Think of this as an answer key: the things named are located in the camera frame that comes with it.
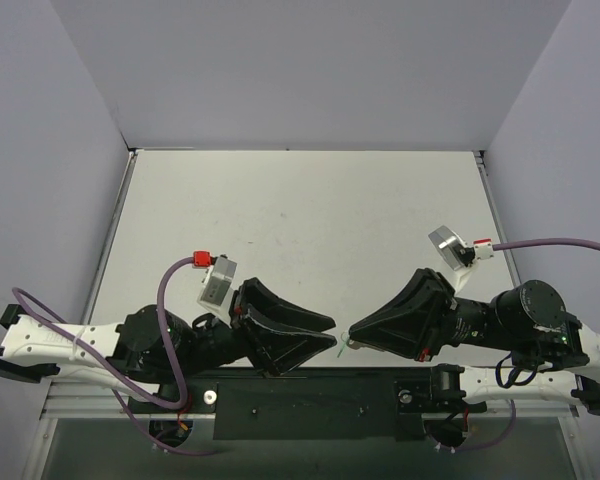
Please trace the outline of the green key tag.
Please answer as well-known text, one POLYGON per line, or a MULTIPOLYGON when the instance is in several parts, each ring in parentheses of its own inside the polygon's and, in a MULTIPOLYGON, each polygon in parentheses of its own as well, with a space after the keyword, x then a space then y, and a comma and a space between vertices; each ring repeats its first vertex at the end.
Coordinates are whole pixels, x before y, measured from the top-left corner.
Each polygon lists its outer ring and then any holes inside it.
POLYGON ((340 341, 340 347, 339 347, 338 353, 336 355, 336 358, 340 358, 341 355, 343 354, 344 350, 348 347, 346 342, 347 341, 342 341, 342 340, 340 341))

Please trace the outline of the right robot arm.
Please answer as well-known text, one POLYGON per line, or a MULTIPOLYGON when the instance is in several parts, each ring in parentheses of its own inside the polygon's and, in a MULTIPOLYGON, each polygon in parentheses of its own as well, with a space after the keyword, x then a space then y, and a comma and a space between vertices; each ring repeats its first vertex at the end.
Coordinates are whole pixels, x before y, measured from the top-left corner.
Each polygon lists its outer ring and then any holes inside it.
POLYGON ((461 345, 505 352, 509 367, 433 368, 425 397, 439 409, 547 400, 582 405, 600 416, 600 335, 570 314, 543 281, 481 302, 458 297, 442 274, 419 269, 396 297, 353 324, 348 336, 418 362, 461 345))

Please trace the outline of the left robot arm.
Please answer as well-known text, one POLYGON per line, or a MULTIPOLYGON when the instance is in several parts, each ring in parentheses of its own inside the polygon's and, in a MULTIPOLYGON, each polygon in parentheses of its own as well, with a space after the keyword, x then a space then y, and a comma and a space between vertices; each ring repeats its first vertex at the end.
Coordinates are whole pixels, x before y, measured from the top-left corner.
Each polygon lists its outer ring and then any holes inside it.
POLYGON ((248 359, 256 372, 278 377, 334 347, 332 318, 274 295, 258 279, 239 289, 209 281, 198 298, 204 314, 192 323, 147 305, 119 323, 41 323, 18 304, 0 324, 0 377, 44 378, 99 385, 172 412, 188 401, 187 380, 248 359))

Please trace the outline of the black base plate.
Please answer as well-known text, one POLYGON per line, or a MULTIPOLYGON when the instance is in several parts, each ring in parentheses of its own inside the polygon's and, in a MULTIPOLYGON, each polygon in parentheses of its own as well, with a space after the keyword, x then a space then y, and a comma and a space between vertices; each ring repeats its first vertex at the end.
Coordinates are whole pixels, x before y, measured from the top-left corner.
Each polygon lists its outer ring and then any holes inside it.
POLYGON ((210 370, 187 381, 194 415, 214 418, 216 440, 353 440, 426 435, 424 418, 452 418, 487 406, 468 402, 462 368, 298 368, 262 378, 247 368, 210 370))

